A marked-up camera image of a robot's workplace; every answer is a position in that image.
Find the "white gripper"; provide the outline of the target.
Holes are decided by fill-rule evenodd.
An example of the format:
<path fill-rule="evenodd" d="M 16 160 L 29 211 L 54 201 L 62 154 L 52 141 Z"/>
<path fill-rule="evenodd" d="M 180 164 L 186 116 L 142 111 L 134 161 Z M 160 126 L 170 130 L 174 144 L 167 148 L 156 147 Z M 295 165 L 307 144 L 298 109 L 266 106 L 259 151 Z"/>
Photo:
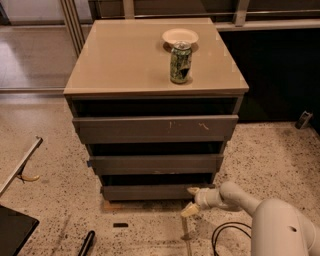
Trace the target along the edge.
<path fill-rule="evenodd" d="M 222 199 L 218 189 L 189 187 L 187 191 L 195 196 L 195 203 L 190 202 L 182 211 L 181 216 L 187 218 L 197 214 L 200 209 L 207 210 L 219 207 L 222 204 Z"/>

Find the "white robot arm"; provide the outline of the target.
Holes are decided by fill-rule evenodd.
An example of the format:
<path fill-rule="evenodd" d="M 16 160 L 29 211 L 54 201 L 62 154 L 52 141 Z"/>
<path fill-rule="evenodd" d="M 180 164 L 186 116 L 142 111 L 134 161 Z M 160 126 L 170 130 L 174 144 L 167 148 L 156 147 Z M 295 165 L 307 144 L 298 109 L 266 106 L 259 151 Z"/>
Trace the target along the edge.
<path fill-rule="evenodd" d="M 194 201 L 181 211 L 183 217 L 219 208 L 244 210 L 252 218 L 251 256 L 320 256 L 320 227 L 283 200 L 257 199 L 231 181 L 187 191 Z"/>

